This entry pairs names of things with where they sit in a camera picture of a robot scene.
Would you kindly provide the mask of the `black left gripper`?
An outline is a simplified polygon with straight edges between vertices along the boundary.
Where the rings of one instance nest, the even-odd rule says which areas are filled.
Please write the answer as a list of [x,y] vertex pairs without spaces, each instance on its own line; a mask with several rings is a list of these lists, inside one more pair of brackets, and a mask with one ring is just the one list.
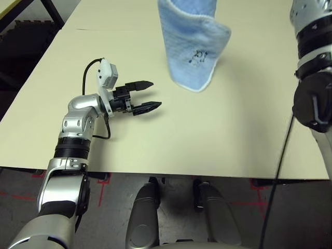
[[162,102],[150,101],[142,103],[139,106],[133,106],[130,102],[130,91],[142,91],[153,85],[154,84],[150,81],[140,80],[126,83],[124,86],[116,87],[115,90],[112,91],[113,98],[109,101],[112,111],[132,113],[133,116],[137,116],[157,109]]

